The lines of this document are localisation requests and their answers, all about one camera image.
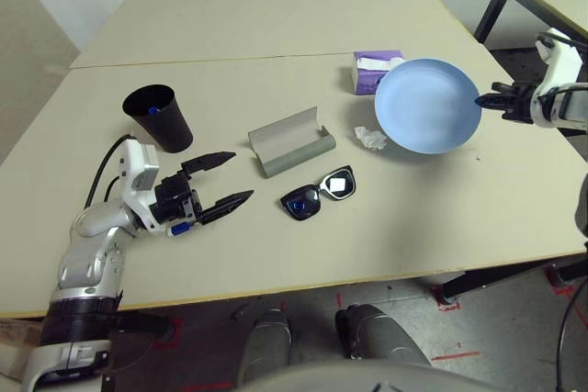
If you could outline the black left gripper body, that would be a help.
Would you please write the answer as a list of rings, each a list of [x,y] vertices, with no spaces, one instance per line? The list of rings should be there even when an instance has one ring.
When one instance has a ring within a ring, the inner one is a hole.
[[[165,177],[154,188],[153,217],[168,230],[190,230],[203,211],[198,193],[183,171]]]

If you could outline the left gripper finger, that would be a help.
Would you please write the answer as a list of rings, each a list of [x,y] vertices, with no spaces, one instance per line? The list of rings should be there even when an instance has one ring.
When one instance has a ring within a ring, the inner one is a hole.
[[[182,162],[181,168],[187,176],[191,176],[197,172],[208,171],[210,169],[216,168],[235,156],[236,153],[232,151],[218,151]]]
[[[218,200],[212,207],[204,209],[198,215],[198,223],[207,225],[210,222],[231,214],[237,207],[244,204],[253,193],[253,190],[246,190]]]

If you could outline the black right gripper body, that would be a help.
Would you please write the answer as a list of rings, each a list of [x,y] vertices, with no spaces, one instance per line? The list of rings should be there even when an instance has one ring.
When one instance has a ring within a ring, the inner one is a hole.
[[[535,90],[536,86],[529,82],[513,83],[511,91],[506,95],[507,106],[502,114],[502,119],[516,123],[533,124],[530,105]]]

